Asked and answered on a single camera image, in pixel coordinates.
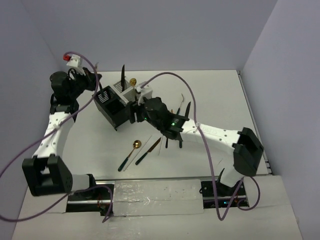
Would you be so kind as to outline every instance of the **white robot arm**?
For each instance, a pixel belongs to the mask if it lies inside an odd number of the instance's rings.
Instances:
[[[68,133],[77,116],[62,126],[60,123],[79,109],[77,97],[84,90],[93,91],[96,85],[93,73],[78,64],[75,67],[72,79],[69,72],[55,72],[50,76],[54,93],[45,134],[54,129],[56,132],[42,140],[32,158],[26,158],[22,164],[30,192],[34,196],[70,193],[96,185],[92,174],[71,174],[61,159]],[[127,105],[131,123],[136,120],[147,121],[169,139],[203,144],[200,128],[210,146],[233,155],[233,163],[230,162],[220,173],[217,181],[219,189],[225,192],[224,189],[232,189],[243,176],[256,175],[264,148],[251,129],[244,127],[242,131],[235,131],[195,123],[187,116],[170,113],[159,97],[152,98],[153,91],[149,85],[144,88],[138,86],[136,92],[138,99]]]

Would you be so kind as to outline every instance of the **green handle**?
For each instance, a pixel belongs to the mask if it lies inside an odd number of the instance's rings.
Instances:
[[[145,156],[147,156],[148,152],[146,152],[145,154],[142,155],[142,157],[140,157],[136,162],[135,165],[138,165],[144,158]]]
[[[124,168],[124,166],[126,165],[126,163],[128,162],[128,157],[123,161],[123,163],[121,163],[120,167],[118,168],[118,172],[121,172],[121,170]]]

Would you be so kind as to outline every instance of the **red connector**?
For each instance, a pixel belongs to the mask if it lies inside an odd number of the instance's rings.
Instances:
[[[64,56],[63,56],[63,60],[65,60],[65,61],[67,61],[67,62],[69,62],[70,59],[71,59],[71,57],[70,57],[69,55],[64,55]]]

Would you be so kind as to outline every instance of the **gray wall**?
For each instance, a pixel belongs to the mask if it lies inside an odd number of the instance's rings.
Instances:
[[[305,240],[320,234],[319,13],[319,0],[278,0],[243,70],[271,168]]]
[[[277,0],[21,0],[61,67],[242,69]]]
[[[0,1],[0,169],[42,137],[48,124],[49,76],[58,64],[19,0]],[[24,154],[30,157],[33,151]],[[18,159],[0,179],[0,214],[17,218],[27,189]],[[2,240],[14,223],[0,221]]]

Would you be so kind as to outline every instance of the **white table surface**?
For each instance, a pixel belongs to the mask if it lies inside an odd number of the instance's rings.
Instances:
[[[218,220],[216,210],[211,208],[190,215],[118,216],[101,223],[103,217],[97,212],[64,213],[64,200],[49,213],[17,223],[12,239],[302,240],[281,177],[267,175],[255,179],[261,189],[259,205],[251,211],[232,207],[224,221]],[[252,206],[257,188],[250,178],[244,179],[244,187]],[[28,191],[19,217],[38,213],[56,197],[34,198]]]
[[[248,127],[254,130],[248,105],[235,70],[192,70],[174,71],[191,86],[197,104],[199,122],[218,128],[242,130]],[[127,71],[126,79],[136,78],[138,83],[147,81],[160,71]],[[120,80],[120,72],[101,72],[103,87]],[[185,109],[191,95],[187,87],[176,77],[164,75],[150,83],[153,97],[161,97],[168,109],[177,111],[182,100],[180,114]],[[79,98],[83,106],[92,92],[85,91]],[[191,104],[189,117],[193,118],[194,106]],[[208,157],[204,145],[183,142],[179,148],[178,141],[169,141],[165,149],[162,142],[161,151],[154,150],[138,165],[132,163],[125,171],[118,172],[118,167],[132,150],[134,140],[142,144],[153,134],[159,132],[147,122],[130,124],[129,121],[115,131],[92,102],[77,116],[77,120],[68,135],[62,159],[73,174],[91,173],[99,180],[119,179],[155,179],[208,177],[211,175]],[[233,162],[233,156],[211,147],[215,175]],[[258,175],[268,174],[262,157]]]
[[[128,79],[146,81],[156,71],[126,72]],[[197,100],[198,121],[218,128],[254,130],[249,109],[235,70],[175,71],[190,84]],[[120,79],[120,72],[103,72],[102,85],[113,84]],[[162,76],[151,83],[154,94],[160,96],[169,109],[177,110],[181,92],[185,96],[184,113],[191,100],[187,89],[172,76]],[[91,96],[84,93],[79,99],[82,106]],[[129,122],[114,131],[97,110],[94,103],[78,115],[71,129],[63,160],[73,174],[92,173],[96,179],[156,179],[210,176],[208,159],[203,145],[170,141],[169,148],[162,149],[143,160],[139,166],[130,165],[124,172],[117,169],[131,150],[135,139],[148,139],[158,134],[148,123]],[[232,157],[211,147],[216,175]],[[301,234],[282,180],[279,176],[265,175],[267,168],[261,160],[258,176],[261,199],[252,211],[244,212],[235,207],[229,210],[224,221],[219,221],[215,209],[192,215],[155,215],[140,217],[112,217],[102,224],[97,212],[65,213],[64,199],[49,212],[16,225],[13,238],[21,239],[96,239],[96,240],[301,240]],[[250,178],[244,179],[249,204],[257,198],[257,189]],[[20,218],[45,209],[61,195],[33,197],[27,190]]]

